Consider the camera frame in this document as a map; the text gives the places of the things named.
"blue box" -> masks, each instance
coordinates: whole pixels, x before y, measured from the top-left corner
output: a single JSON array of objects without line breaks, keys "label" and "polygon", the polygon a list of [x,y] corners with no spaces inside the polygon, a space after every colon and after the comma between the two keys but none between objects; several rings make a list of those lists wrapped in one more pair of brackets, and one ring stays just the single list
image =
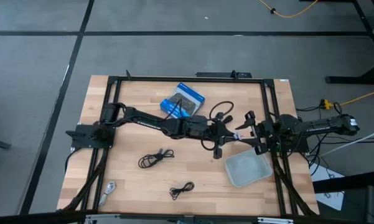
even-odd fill
[{"label": "blue box", "polygon": [[[182,103],[181,111],[179,105],[174,108],[179,101]],[[205,98],[201,94],[186,84],[179,83],[173,94],[162,101],[161,110],[166,114],[172,113],[171,116],[173,118],[189,117],[194,115],[204,102]]]}]

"white cable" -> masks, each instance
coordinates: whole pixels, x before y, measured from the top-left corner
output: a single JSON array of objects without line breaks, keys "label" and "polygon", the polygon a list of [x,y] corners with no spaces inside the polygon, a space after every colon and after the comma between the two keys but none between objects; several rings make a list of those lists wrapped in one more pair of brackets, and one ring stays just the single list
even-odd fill
[{"label": "white cable", "polygon": [[103,205],[105,203],[105,200],[106,200],[106,196],[110,193],[112,193],[114,190],[115,190],[115,183],[113,181],[109,182],[108,185],[106,186],[106,189],[105,189],[105,193],[102,195],[101,199],[100,199],[100,202],[99,202],[99,206]]},{"label": "white cable", "polygon": [[366,139],[368,139],[368,138],[370,138],[370,137],[372,137],[372,136],[374,136],[374,133],[368,135],[368,136],[365,137],[365,138],[361,138],[361,139],[356,140],[356,141],[354,141],[354,142],[350,142],[350,143],[345,144],[345,145],[343,145],[343,146],[339,146],[339,147],[337,147],[337,148],[335,148],[335,149],[332,149],[332,150],[329,151],[329,152],[325,152],[325,153],[323,153],[322,155],[320,155],[320,157],[325,156],[325,155],[328,155],[329,153],[334,152],[334,151],[336,151],[336,150],[339,150],[339,149],[341,149],[341,148],[343,148],[343,147],[351,146],[352,144],[355,144],[355,143],[357,143],[357,142],[364,141],[364,140],[366,140]]}]

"wooden tabletop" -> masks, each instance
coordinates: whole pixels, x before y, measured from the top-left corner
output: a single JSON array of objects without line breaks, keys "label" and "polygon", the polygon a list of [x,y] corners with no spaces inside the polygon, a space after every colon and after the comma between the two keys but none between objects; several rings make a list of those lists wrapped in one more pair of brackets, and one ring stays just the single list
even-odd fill
[{"label": "wooden tabletop", "polygon": [[[92,76],[83,105],[80,122],[92,124],[100,117],[107,76]],[[288,80],[275,80],[276,94],[281,114],[296,115],[291,87]],[[233,121],[227,124],[231,131],[245,121],[244,115],[253,110],[256,121],[264,120],[263,100],[259,84],[252,83],[185,83],[206,97],[197,114],[208,116],[212,107],[220,101],[230,100],[235,107],[230,113]],[[176,82],[122,82],[119,101],[138,110],[165,117],[159,103],[175,89]],[[225,111],[229,105],[218,108]],[[249,130],[238,133],[249,136]],[[160,148],[173,149],[175,158],[165,158],[149,169],[138,167],[138,160],[146,154],[154,154]],[[115,142],[110,149],[105,171],[103,191],[109,181],[116,183],[115,191],[100,212],[160,213],[195,215],[274,215],[278,216],[274,176],[237,188],[232,186],[225,172],[225,159],[250,149],[249,145],[233,142],[222,147],[223,157],[213,159],[200,141],[173,140],[160,131],[137,124],[125,124],[116,130]],[[58,201],[63,208],[77,194],[86,181],[91,149],[74,154]],[[301,197],[318,211],[316,196],[306,160],[299,154],[289,157],[293,184]],[[181,188],[187,182],[195,188],[181,193],[176,201],[169,195],[172,187]],[[88,208],[91,208],[95,186],[91,188]],[[288,191],[284,187],[287,212],[290,211]]]}]

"floor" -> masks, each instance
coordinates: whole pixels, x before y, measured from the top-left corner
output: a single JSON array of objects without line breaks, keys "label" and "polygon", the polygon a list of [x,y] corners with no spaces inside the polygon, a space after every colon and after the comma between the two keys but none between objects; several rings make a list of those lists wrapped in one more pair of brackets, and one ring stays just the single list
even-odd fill
[{"label": "floor", "polygon": [[[267,0],[283,14],[309,2]],[[88,0],[0,0],[0,30],[78,31]],[[374,7],[360,5],[374,27]],[[256,0],[96,0],[87,31],[241,30],[364,31],[352,4],[320,2],[303,15],[283,19]],[[67,71],[75,36],[0,36],[0,216],[19,210],[32,166]],[[290,79],[296,107],[321,98],[344,102],[374,91],[374,85],[329,85],[328,75],[359,76],[374,66],[368,37],[91,36],[84,37],[55,127],[30,212],[52,212],[63,166],[90,75],[190,76],[196,72],[251,72],[258,78]],[[356,117],[358,136],[374,132],[374,96],[344,107]],[[332,116],[335,112],[324,112]],[[316,111],[299,113],[317,119]],[[315,138],[310,139],[315,145]],[[334,145],[324,145],[324,152]],[[356,144],[327,156],[344,175],[374,171],[374,144]],[[347,192],[358,203],[362,192]],[[342,212],[319,205],[328,217],[360,218],[362,209],[345,202]]]}]

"plastic tray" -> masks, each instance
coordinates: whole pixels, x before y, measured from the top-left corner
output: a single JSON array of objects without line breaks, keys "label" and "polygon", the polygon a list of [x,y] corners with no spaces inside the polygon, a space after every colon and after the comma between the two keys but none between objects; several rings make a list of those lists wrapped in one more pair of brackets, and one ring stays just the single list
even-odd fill
[{"label": "plastic tray", "polygon": [[273,174],[266,156],[258,156],[253,148],[230,156],[225,160],[225,170],[235,187],[245,186]]}]

